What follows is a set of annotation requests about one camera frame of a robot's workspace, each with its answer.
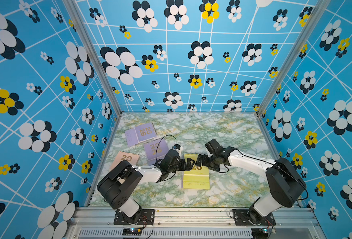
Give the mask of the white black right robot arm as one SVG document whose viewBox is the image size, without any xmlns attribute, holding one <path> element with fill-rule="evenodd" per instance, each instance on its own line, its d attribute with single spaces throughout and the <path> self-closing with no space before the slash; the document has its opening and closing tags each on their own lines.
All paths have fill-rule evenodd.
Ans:
<svg viewBox="0 0 352 239">
<path fill-rule="evenodd" d="M 248 209 L 247 218 L 259 225 L 279 208 L 291 208 L 306 191 L 306 184 L 289 161 L 264 159 L 246 154 L 235 147 L 224 148 L 217 140 L 205 144 L 209 154 L 200 154 L 196 165 L 220 172 L 221 166 L 238 167 L 267 180 L 269 193 L 257 199 Z"/>
</svg>

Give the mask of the green calendar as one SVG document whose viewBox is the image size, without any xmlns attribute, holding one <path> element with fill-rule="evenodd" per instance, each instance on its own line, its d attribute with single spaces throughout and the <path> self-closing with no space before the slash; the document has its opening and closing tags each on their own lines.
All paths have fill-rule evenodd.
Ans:
<svg viewBox="0 0 352 239">
<path fill-rule="evenodd" d="M 184 189 L 209 190 L 210 178 L 208 167 L 194 165 L 192 170 L 185 171 L 182 177 L 182 187 Z"/>
</svg>

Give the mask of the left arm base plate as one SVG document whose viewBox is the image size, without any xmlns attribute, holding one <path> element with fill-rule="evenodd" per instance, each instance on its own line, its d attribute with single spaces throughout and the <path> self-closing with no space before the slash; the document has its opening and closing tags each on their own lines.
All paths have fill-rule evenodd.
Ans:
<svg viewBox="0 0 352 239">
<path fill-rule="evenodd" d="M 153 225 L 155 219 L 154 209 L 139 208 L 133 216 L 127 216 L 123 211 L 115 211 L 114 225 Z"/>
</svg>

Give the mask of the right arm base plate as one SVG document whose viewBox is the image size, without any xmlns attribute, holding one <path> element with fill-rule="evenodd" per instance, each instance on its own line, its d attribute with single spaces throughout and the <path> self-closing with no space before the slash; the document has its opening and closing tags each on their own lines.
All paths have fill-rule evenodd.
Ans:
<svg viewBox="0 0 352 239">
<path fill-rule="evenodd" d="M 232 209 L 229 216 L 234 220 L 236 226 L 261 226 L 271 227 L 276 225 L 275 218 L 272 213 L 264 218 L 256 219 L 256 222 L 251 222 L 247 209 Z"/>
</svg>

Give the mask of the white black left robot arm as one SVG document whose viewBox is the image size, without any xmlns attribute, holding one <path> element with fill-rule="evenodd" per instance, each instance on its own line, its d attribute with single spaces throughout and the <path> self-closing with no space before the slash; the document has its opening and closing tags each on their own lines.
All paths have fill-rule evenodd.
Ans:
<svg viewBox="0 0 352 239">
<path fill-rule="evenodd" d="M 123 160 L 100 180 L 97 190 L 104 202 L 122 213 L 126 223 L 137 224 L 146 219 L 143 208 L 132 197 L 137 186 L 147 182 L 163 182 L 169 174 L 191 171 L 194 166 L 195 160 L 180 157 L 180 149 L 170 149 L 150 167 L 134 166 Z"/>
</svg>

